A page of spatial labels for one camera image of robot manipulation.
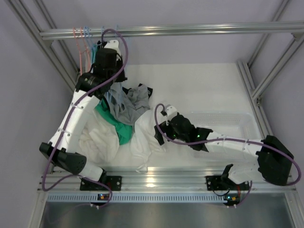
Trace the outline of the white tank top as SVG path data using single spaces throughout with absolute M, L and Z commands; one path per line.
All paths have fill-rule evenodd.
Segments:
M 137 173 L 148 171 L 149 157 L 153 153 L 163 154 L 166 152 L 165 145 L 160 145 L 155 136 L 154 109 L 146 111 L 135 122 L 133 136 L 130 142 L 131 154 L 142 160 L 141 165 L 136 169 Z

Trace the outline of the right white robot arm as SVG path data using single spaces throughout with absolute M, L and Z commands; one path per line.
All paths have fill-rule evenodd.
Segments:
M 277 186 L 288 186 L 288 178 L 294 156 L 279 141 L 268 135 L 264 139 L 231 138 L 209 128 L 194 126 L 189 119 L 176 113 L 172 117 L 154 115 L 155 138 L 159 145 L 167 140 L 174 144 L 188 146 L 211 158 L 228 160 L 221 183 L 231 189 L 246 181 L 266 181 Z

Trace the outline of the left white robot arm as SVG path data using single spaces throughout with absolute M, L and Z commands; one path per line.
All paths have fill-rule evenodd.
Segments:
M 123 65 L 118 47 L 107 44 L 98 49 L 89 71 L 79 77 L 70 107 L 56 133 L 39 147 L 51 164 L 73 175 L 89 178 L 97 190 L 107 186 L 106 171 L 77 153 L 77 149 L 85 124 L 99 101 L 113 82 L 126 79 Z

